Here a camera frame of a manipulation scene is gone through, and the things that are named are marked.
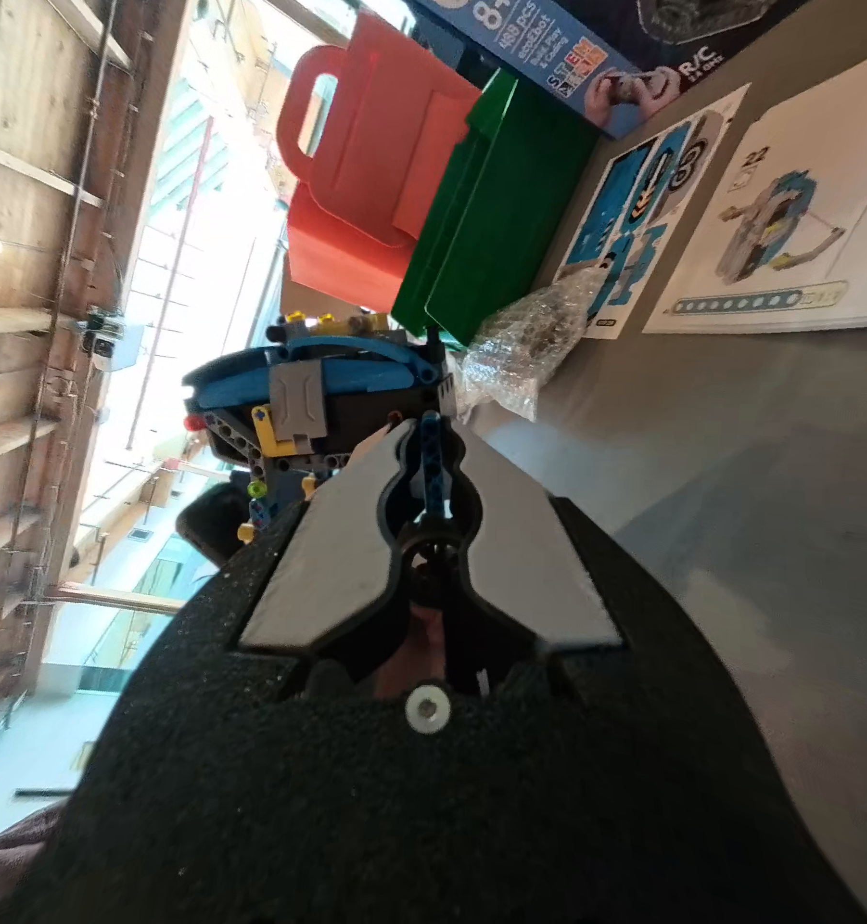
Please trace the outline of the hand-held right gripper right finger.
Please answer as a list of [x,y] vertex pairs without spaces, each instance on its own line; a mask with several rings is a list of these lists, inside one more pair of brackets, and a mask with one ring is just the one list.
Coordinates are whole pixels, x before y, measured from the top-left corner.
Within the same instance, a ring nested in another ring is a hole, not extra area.
[[459,561],[459,602],[448,607],[453,684],[499,684],[516,665],[556,655],[620,651],[609,614],[554,498],[467,425],[454,484],[471,496]]

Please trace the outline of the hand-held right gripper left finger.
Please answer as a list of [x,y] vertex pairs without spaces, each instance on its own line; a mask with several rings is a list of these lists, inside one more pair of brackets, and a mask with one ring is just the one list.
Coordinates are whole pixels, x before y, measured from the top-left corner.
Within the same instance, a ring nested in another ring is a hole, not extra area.
[[240,636],[246,653],[335,661],[354,682],[370,676],[404,639],[395,603],[401,554],[384,506],[408,477],[404,448],[416,422],[382,436],[305,505]]

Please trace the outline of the blue beam wheel assembly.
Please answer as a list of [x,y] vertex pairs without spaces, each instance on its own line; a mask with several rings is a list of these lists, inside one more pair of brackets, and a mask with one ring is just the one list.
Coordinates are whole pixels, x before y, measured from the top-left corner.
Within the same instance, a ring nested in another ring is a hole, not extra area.
[[459,440],[449,418],[435,410],[420,417],[408,439],[410,471],[407,495],[396,508],[395,538],[407,571],[408,598],[419,608],[442,611],[450,603],[465,539],[464,512],[452,509],[452,464]]

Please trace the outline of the blue toy robot model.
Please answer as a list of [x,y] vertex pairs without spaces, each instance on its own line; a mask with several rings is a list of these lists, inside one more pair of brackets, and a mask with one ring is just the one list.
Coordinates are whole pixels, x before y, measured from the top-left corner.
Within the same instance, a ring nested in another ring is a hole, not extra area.
[[389,425],[445,413],[451,389],[436,332],[423,343],[386,314],[345,320],[279,316],[266,343],[218,357],[182,385],[188,433],[246,483],[255,537],[347,466],[357,446]]

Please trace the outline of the grey desk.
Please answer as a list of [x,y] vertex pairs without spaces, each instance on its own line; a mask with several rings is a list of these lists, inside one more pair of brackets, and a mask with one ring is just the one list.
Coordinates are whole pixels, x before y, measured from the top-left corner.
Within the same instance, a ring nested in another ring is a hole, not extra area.
[[867,908],[867,331],[656,335],[650,311],[576,347],[536,422],[475,428],[685,607]]

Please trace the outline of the small bubble wrap piece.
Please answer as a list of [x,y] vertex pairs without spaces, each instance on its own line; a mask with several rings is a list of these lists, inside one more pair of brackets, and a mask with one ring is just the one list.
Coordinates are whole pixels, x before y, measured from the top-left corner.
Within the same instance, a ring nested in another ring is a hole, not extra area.
[[557,281],[489,316],[456,367],[459,419],[494,402],[535,422],[540,394],[584,337],[608,271],[578,263]]

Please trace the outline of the green plastic bin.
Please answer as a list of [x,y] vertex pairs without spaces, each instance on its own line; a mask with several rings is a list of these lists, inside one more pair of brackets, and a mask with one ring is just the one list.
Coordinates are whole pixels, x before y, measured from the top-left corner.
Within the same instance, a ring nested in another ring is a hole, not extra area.
[[392,318],[467,346],[532,287],[600,133],[529,80],[498,70],[466,116]]

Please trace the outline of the blue sticker sheet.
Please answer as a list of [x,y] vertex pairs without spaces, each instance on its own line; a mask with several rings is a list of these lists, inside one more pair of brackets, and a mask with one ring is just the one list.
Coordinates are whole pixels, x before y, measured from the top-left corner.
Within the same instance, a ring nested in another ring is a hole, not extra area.
[[555,273],[559,280],[586,266],[601,270],[584,338],[619,337],[749,88],[741,85],[607,163]]

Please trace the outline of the red plastic bin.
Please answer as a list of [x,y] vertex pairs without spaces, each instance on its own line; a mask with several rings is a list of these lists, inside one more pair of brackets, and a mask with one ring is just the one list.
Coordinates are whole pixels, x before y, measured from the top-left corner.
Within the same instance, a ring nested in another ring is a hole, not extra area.
[[291,278],[392,311],[449,159],[481,91],[370,11],[345,47],[296,64],[276,130],[297,179]]

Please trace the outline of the instruction booklet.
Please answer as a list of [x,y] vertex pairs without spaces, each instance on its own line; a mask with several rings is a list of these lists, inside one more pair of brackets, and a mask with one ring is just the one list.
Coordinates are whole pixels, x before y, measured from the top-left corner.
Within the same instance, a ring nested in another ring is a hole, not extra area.
[[646,334],[867,327],[867,59],[748,128]]

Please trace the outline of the robot kit box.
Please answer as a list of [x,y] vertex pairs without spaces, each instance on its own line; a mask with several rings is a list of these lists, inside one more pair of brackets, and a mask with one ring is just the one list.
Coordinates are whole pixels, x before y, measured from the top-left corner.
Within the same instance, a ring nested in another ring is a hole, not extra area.
[[420,1],[426,17],[621,139],[804,1]]

